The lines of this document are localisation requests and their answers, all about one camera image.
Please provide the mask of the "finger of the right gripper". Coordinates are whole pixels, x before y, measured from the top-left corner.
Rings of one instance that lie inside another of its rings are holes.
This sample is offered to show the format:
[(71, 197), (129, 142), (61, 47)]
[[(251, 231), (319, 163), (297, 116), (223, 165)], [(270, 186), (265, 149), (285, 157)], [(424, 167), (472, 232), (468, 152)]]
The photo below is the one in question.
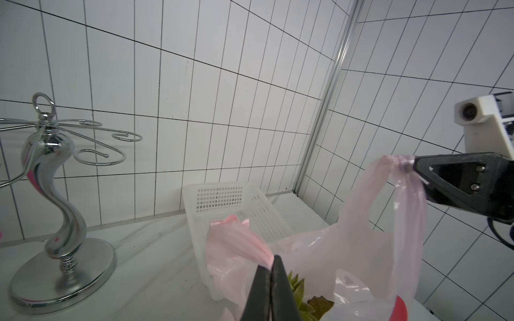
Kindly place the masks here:
[(419, 156), (413, 170), (426, 198), (444, 206), (513, 220), (513, 161), (494, 152)]

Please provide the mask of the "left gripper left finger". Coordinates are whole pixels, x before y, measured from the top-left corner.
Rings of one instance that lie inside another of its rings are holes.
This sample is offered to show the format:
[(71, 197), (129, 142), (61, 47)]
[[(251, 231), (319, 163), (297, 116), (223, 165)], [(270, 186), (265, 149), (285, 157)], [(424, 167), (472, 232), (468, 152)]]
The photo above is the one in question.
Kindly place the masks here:
[(240, 321), (268, 321), (270, 319), (271, 272), (258, 266)]

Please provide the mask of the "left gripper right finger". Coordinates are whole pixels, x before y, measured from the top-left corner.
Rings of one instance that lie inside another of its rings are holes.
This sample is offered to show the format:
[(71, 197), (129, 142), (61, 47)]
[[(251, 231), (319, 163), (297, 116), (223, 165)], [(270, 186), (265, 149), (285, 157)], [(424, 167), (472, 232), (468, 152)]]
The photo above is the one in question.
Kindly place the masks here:
[(279, 255), (274, 256), (270, 274), (270, 320), (301, 320), (284, 263)]

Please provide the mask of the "yellow pineapple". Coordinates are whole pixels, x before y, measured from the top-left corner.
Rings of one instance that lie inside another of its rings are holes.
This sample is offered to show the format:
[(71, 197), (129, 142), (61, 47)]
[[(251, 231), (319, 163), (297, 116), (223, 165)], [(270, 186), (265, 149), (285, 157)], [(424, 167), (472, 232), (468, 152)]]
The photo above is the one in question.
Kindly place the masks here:
[(298, 274), (290, 271), (287, 279), (293, 293), (293, 298), (302, 320), (318, 321), (334, 306), (334, 302), (324, 296), (313, 296), (311, 299), (304, 300), (305, 279), (299, 278)]

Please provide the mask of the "pink plastic bag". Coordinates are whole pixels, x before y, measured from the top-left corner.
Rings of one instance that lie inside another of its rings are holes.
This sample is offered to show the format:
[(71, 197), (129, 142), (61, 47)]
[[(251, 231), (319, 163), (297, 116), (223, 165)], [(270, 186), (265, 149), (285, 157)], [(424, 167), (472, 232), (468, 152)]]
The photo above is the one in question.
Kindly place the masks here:
[(240, 320), (258, 266), (279, 255), (286, 274), (305, 279), (304, 300), (334, 302), (323, 320), (407, 320), (422, 265), (426, 195), (413, 156), (378, 159), (341, 208), (337, 223), (268, 243), (250, 220), (210, 223), (207, 271)]

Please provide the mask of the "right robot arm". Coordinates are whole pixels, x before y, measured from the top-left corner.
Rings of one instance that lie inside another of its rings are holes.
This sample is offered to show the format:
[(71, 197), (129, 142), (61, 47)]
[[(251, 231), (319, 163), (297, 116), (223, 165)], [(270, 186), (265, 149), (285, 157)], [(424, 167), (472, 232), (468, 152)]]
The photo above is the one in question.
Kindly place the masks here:
[(491, 233), (513, 249), (513, 161), (494, 152), (417, 156), (427, 199), (487, 218)]

